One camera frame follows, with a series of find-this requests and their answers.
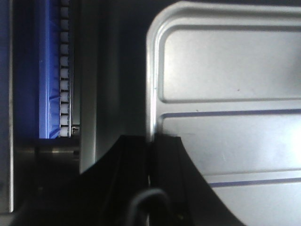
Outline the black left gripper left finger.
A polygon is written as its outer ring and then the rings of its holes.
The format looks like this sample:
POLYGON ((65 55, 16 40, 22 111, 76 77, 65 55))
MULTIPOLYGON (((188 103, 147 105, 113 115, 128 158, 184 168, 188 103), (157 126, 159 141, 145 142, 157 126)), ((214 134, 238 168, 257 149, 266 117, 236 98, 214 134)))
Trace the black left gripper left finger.
POLYGON ((120 226, 131 198, 147 188, 145 138, 120 136, 76 177, 33 196, 13 226, 120 226))

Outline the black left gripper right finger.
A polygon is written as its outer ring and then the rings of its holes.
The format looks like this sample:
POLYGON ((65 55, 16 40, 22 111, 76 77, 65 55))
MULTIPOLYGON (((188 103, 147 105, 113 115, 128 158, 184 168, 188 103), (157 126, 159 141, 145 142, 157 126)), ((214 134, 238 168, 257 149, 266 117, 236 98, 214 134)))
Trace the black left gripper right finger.
POLYGON ((198 171, 180 137, 155 136, 150 149, 150 171, 150 184, 168 195, 181 225, 243 225, 198 171))

